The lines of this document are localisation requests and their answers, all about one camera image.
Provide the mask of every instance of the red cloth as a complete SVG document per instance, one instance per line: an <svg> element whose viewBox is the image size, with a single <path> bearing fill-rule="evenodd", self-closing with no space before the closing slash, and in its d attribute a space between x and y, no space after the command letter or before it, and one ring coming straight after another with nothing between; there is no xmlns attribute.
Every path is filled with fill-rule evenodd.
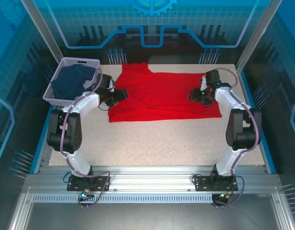
<svg viewBox="0 0 295 230"><path fill-rule="evenodd" d="M122 65L116 89L129 98L109 109L109 121L155 121L222 117L219 105L204 108L188 99L204 73L153 73L146 63Z"/></svg>

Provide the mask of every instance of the gear logo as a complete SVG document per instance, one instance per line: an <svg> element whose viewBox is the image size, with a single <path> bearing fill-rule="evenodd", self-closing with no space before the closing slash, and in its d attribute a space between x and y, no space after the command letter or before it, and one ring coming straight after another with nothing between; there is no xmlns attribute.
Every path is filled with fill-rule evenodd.
<svg viewBox="0 0 295 230"><path fill-rule="evenodd" d="M11 22L15 23L22 14L22 4L20 0L0 0L0 10Z"/></svg>
<svg viewBox="0 0 295 230"><path fill-rule="evenodd" d="M160 16L161 13L166 13L167 9L172 9L177 0L129 0L129 2L137 13L153 17L155 14Z"/></svg>

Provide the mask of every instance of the navy clothing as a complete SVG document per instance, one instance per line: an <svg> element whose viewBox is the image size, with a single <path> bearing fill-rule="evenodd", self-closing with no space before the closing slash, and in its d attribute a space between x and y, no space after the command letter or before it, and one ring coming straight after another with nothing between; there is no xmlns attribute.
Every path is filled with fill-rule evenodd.
<svg viewBox="0 0 295 230"><path fill-rule="evenodd" d="M80 64L62 67L58 77L51 82L56 99L74 100L85 91L83 84L92 80L95 68Z"/></svg>

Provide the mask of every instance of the white table surface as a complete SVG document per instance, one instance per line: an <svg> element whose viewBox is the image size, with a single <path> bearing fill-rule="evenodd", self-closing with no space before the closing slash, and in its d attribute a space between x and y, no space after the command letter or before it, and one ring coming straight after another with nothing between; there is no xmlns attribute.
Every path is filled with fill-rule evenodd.
<svg viewBox="0 0 295 230"><path fill-rule="evenodd" d="M226 65L149 65L153 72L202 73ZM121 65L102 65L103 73L117 79ZM222 82L233 85L235 78L220 70ZM240 84L234 92L244 100ZM225 140L229 112L220 105L222 118L109 123L107 112L96 108L82 121L85 157L92 166L190 166L217 163L227 146ZM244 156L243 165L263 165L259 147ZM67 166L52 152L50 166Z"/></svg>

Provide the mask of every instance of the cable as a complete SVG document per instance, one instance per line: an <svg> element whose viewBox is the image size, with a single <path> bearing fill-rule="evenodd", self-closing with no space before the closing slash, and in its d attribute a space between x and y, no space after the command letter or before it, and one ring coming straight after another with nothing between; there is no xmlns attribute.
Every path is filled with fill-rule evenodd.
<svg viewBox="0 0 295 230"><path fill-rule="evenodd" d="M68 174L70 174L71 172L67 172L65 175L64 175L64 177L63 177L63 182L64 183L68 183L67 181L65 181L64 179L65 179L65 177L68 175Z"/></svg>
<svg viewBox="0 0 295 230"><path fill-rule="evenodd" d="M77 99L77 100L71 105L71 107L69 108L69 110L67 111L67 113L66 113L66 115L65 115L65 118L64 118L64 121L63 121L63 127L62 127L62 133L61 133L61 142L60 142L60 153L66 158L66 162L67 162L67 164L69 165L69 167L70 167L75 173L77 173L79 176L81 176L81 177L93 178L93 177L98 177L98 176L101 176L101 175L104 175L104 174L107 174L107 173L108 173L108 176L107 176L107 178L106 178L106 182L105 182L105 184L104 184L104 186L103 186L103 188L102 188L102 190L101 190L101 192L100 192L98 198L97 198L92 204L89 205L90 207L94 206L94 205L99 201L101 195L103 194L103 192L104 192L104 190L105 190L105 188L106 188L106 185L107 185L107 183L108 183L108 181L109 181L109 178L110 178L110 171L102 172L102 173L99 173L99 174L97 174L97 175L85 175L85 174L83 174L83 173L81 173L81 172L78 172L78 171L72 166L72 164L71 164L71 162L70 162L70 160L69 160L69 158L68 158L67 153L63 152L63 143L64 143L64 136L65 136L65 130L66 130L66 123L67 123L67 120L68 120L68 118L69 118L69 116L70 116L71 111L72 111L73 108L76 106L76 104L78 104L81 100L83 100L84 98L86 98L86 97L92 95L92 94L93 94L93 93L99 88L99 86L100 86L100 84L101 84L101 82L102 82L102 80L103 80L103 72L102 72L102 70L101 70L100 68L97 68L97 69L95 70L95 74L97 74L97 76L98 76L98 74L100 74L100 80L99 80L98 85L96 85L96 87L95 87L91 92L89 92L89 93L87 93L85 96L82 96L82 97L80 97L79 99ZM86 208L89 207L88 205L87 205L87 206L83 206L83 205L80 203L80 200L78 200L78 204L81 206L81 208L82 208L82 207L86 207Z"/></svg>
<svg viewBox="0 0 295 230"><path fill-rule="evenodd" d="M192 177L192 182L195 184L195 181L193 180L195 176L202 176L200 174L195 174L193 177Z"/></svg>
<svg viewBox="0 0 295 230"><path fill-rule="evenodd" d="M79 197L79 199L80 199L80 202L83 202L83 201L87 201L88 199L93 198L93 196L94 196L94 195L87 195L86 198L81 198L81 197Z"/></svg>
<svg viewBox="0 0 295 230"><path fill-rule="evenodd" d="M109 111L109 109L102 109L102 108L100 108L99 106L98 106L98 108L99 108L100 110L102 110L102 111Z"/></svg>
<svg viewBox="0 0 295 230"><path fill-rule="evenodd" d="M91 188L95 188L96 186L98 186L98 184L91 185L91 186L89 187L89 189L91 189Z"/></svg>
<svg viewBox="0 0 295 230"><path fill-rule="evenodd" d="M258 126L257 126L257 123L256 123L256 121L255 121L255 118L254 118L254 116L253 116L253 114L250 112L250 110L248 109L248 107L246 106L246 105L244 105L244 103L242 102L242 101L240 101L234 94L233 94L233 92L232 92L232 89L238 84L238 77L237 77L237 75L234 73L234 72L232 72L230 69L227 69L227 68L215 68L215 69L213 69L213 70L226 70L226 71L228 71L228 72L230 72L234 77L235 77L235 83L234 83L234 85L232 86L232 87L230 87L230 89L229 89L229 94L232 96L232 98L234 98L246 111L247 111L247 113L248 113L248 115L249 115L249 117L251 118L251 120L252 120L252 123L253 123L253 126L254 126L254 129L255 129L255 133L256 133L256 137L255 137L255 143L254 143L254 145L251 147L251 148L249 148L249 149L246 149L246 150L244 150L244 151L242 151L242 152L240 152L240 154L236 157L236 159L235 159L235 161L234 161L234 163L233 163L233 165L232 165L232 168L231 168L231 174L234 176L234 177L237 177L237 178L240 178L241 180L242 180L242 189L241 189L241 192L240 192L240 194L238 195L238 197L232 202L232 203L230 203L230 204L225 204L224 205L224 207L231 207L234 203L236 203L239 199L240 199L240 197L242 196L242 194L243 194L243 192L244 192L244 189L245 189L245 181L244 181L244 178L242 177L242 176L239 176L239 175L235 175L235 166L236 166L236 164L237 164L237 162L239 161L239 159L241 158L241 156L243 155L243 154L245 154L246 152L249 152L249 151L252 151L253 149L255 149L256 148L256 146L258 145L258 142L259 142L259 131L258 131Z"/></svg>
<svg viewBox="0 0 295 230"><path fill-rule="evenodd" d="M221 201L216 201L216 203L221 204L222 206L226 206L225 203L221 202ZM246 216L254 225L256 225L257 228L259 229L263 229L261 226L259 226L258 223L256 223L247 213L245 213L242 209L236 208L234 206L231 206L233 209L237 210L238 212L241 212L244 216Z"/></svg>

